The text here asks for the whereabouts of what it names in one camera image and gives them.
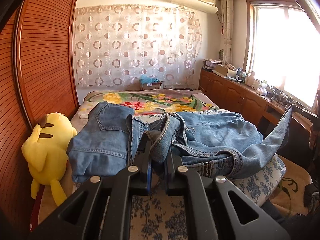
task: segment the striped wooden panel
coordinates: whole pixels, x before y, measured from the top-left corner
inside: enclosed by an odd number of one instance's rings
[[[21,32],[21,70],[35,121],[77,108],[69,73],[69,23],[74,0],[27,0]]]
[[[14,87],[12,74],[12,15],[0,34],[0,208],[23,235],[29,231],[33,200],[31,176],[21,146],[30,135]]]

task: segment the circle-patterned curtain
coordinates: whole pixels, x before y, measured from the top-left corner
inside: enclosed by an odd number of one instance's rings
[[[164,84],[194,82],[202,41],[195,12],[137,5],[77,8],[73,31],[80,87],[130,89],[142,75]]]

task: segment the cardboard box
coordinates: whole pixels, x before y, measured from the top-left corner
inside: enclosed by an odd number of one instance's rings
[[[141,83],[140,82],[140,89],[141,90],[152,90],[152,89],[160,89],[161,82],[159,83]]]
[[[224,75],[226,77],[236,78],[236,75],[237,75],[236,70],[227,69],[227,68],[220,66],[220,65],[216,65],[214,70],[218,71],[219,73],[221,73],[222,75]]]

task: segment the pikachu plush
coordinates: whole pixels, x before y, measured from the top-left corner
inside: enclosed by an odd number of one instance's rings
[[[66,171],[68,144],[76,134],[69,119],[60,113],[44,115],[34,127],[32,134],[22,145],[23,156],[33,177],[32,198],[36,199],[42,184],[51,187],[57,206],[66,200],[67,196],[59,181]]]

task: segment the white container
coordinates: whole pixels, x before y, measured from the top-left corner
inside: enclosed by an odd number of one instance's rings
[[[266,91],[265,88],[258,88],[256,93],[261,95],[261,96],[266,96],[268,94],[268,92]]]
[[[254,90],[257,90],[258,88],[261,88],[261,83],[260,83],[260,80],[259,79],[255,79],[254,82],[253,82],[253,89]]]
[[[246,81],[247,81],[246,85],[249,86],[249,87],[253,87],[254,74],[255,74],[254,71],[251,71],[251,72],[249,73],[250,76],[248,76],[248,77],[246,78]]]
[[[261,88],[266,88],[267,87],[267,81],[262,80]]]

